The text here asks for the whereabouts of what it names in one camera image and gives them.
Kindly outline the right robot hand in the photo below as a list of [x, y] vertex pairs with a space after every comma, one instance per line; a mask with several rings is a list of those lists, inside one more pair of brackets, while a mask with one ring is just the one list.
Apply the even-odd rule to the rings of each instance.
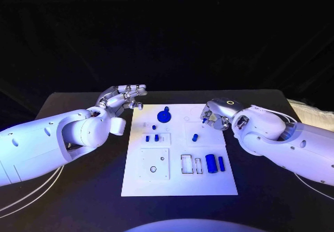
[[203, 124], [219, 131], [225, 131], [233, 121], [235, 115], [245, 109], [243, 105], [228, 98], [215, 98], [207, 101], [202, 110]]

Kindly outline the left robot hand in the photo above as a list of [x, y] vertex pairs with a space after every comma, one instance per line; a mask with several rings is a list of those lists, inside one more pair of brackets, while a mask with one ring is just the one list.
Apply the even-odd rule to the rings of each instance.
[[107, 110], [109, 117], [118, 117], [125, 109], [143, 110], [144, 104], [135, 100], [135, 97], [147, 95], [145, 88], [145, 85], [111, 86], [101, 93], [95, 106]]

